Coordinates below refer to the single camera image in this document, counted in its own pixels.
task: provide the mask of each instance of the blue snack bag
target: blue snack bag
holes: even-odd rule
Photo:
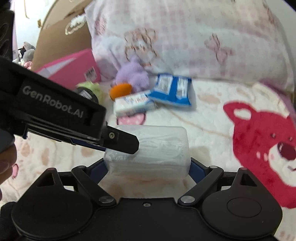
[[[159,74],[153,91],[147,97],[164,104],[191,106],[188,98],[190,83],[191,78]]]

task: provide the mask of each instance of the plastic-wrapped item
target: plastic-wrapped item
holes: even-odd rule
[[[191,78],[188,77],[159,74],[156,85],[148,98],[164,104],[191,106],[188,98],[190,83]]]
[[[137,136],[133,154],[107,149],[104,161],[110,174],[142,180],[183,179],[190,168],[187,131],[178,126],[120,125],[119,130]]]

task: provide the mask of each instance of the purple plush toy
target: purple plush toy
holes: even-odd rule
[[[149,89],[148,73],[139,64],[138,56],[134,55],[131,61],[124,64],[117,72],[112,86],[122,83],[128,83],[133,87],[133,93]]]

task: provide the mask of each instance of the checkered pattern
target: checkered pattern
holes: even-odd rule
[[[132,54],[146,57],[146,69],[155,74],[249,84],[269,78],[293,90],[279,22],[275,16],[271,22],[270,14],[259,0],[103,0],[86,8],[93,54],[103,80],[113,79],[127,61],[128,45]],[[93,26],[102,18],[106,29],[97,35]],[[135,34],[137,29],[142,29],[141,34]],[[147,41],[150,29],[156,32],[156,39]],[[132,42],[125,39],[127,32],[133,34]],[[205,46],[213,35],[218,39],[217,50]],[[223,49],[231,49],[233,54]]]

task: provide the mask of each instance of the bed sheet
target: bed sheet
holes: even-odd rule
[[[225,171],[249,168],[282,206],[283,221],[276,233],[282,241],[295,240],[296,224],[296,132],[292,119],[278,95],[262,84],[194,79],[190,86],[191,109],[160,105],[122,121],[112,114],[112,101],[106,100],[108,124],[182,126],[186,128],[191,157],[206,166]],[[1,185],[0,205],[17,201],[48,167],[69,171],[77,165],[90,165],[104,153],[81,146],[55,142],[34,134],[27,140],[16,138],[18,158],[11,178]],[[120,197],[179,198],[194,186],[183,180],[143,181],[106,175],[99,185]]]

